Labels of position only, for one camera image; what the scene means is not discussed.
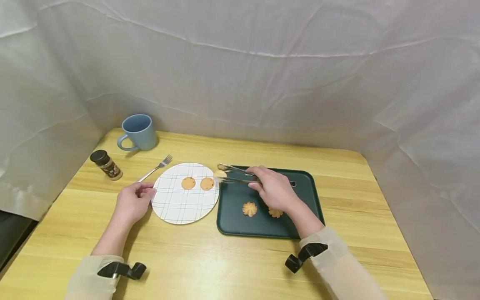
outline blue mug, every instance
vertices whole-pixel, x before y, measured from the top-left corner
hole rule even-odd
[[[117,146],[125,151],[150,150],[156,145],[156,134],[153,127],[152,118],[138,114],[129,116],[121,124],[125,134],[117,140]],[[121,145],[124,139],[129,138],[133,142],[133,147],[125,148]]]

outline forearm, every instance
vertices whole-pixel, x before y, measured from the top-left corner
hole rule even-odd
[[[112,217],[91,255],[109,254],[122,256],[123,248],[132,226],[133,224],[130,222]]]
[[[285,211],[293,221],[301,239],[322,230],[325,225],[300,199],[295,199]]]
[[[111,299],[118,280],[101,277],[97,273],[111,262],[123,263],[121,256],[131,228],[131,222],[112,217],[91,256],[82,259],[71,277],[65,296],[66,300]]]
[[[328,245],[323,253],[312,257],[311,261],[331,292],[339,300],[385,300],[386,297],[373,280],[348,251],[346,244],[331,228],[324,228],[300,242]]]

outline white plate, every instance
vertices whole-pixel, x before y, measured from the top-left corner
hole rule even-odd
[[[185,177],[195,179],[195,186],[185,190],[181,182]],[[200,220],[214,208],[219,184],[204,191],[200,188],[203,178],[213,179],[213,171],[197,163],[183,163],[166,170],[155,182],[156,194],[152,200],[153,211],[162,220],[172,224],[188,224]]]

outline mug handle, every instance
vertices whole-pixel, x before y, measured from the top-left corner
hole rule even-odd
[[[119,139],[117,140],[117,146],[122,149],[122,150],[125,150],[125,151],[134,151],[134,150],[138,150],[139,148],[137,146],[133,146],[133,147],[130,147],[130,148],[125,148],[124,146],[121,145],[121,143],[123,142],[124,139],[126,139],[128,136],[126,134],[122,135],[121,137],[119,137]]]

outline dark green tray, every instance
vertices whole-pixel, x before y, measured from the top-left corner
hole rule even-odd
[[[234,167],[243,170],[247,168],[243,166]],[[297,196],[325,224],[315,181],[310,173],[299,170],[272,170],[282,173],[290,181],[295,182],[296,185],[293,190]],[[229,173],[228,176],[246,179],[246,176],[238,173]],[[252,217],[246,216],[242,212],[243,204],[248,201],[255,203],[258,208],[257,213]],[[287,214],[283,214],[278,219],[269,215],[268,206],[260,198],[258,192],[243,183],[220,184],[216,225],[218,230],[224,234],[299,239],[298,232]]]

